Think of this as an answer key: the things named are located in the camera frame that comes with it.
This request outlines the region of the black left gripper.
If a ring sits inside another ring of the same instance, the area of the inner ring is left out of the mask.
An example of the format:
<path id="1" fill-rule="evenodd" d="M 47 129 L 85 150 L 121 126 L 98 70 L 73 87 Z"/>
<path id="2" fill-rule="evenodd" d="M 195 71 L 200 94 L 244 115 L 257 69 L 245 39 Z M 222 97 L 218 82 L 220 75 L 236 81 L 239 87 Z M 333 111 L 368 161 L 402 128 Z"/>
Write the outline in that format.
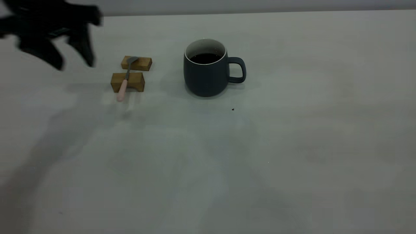
<path id="1" fill-rule="evenodd" d="M 89 67 L 95 65 L 89 27 L 101 25 L 102 13 L 96 5 L 78 5 L 65 0 L 5 0 L 11 15 L 1 18 L 1 38 L 25 34 L 56 38 L 67 35 L 73 47 Z M 19 49 L 48 63 L 58 71 L 64 60 L 56 47 L 44 38 L 21 38 Z"/>

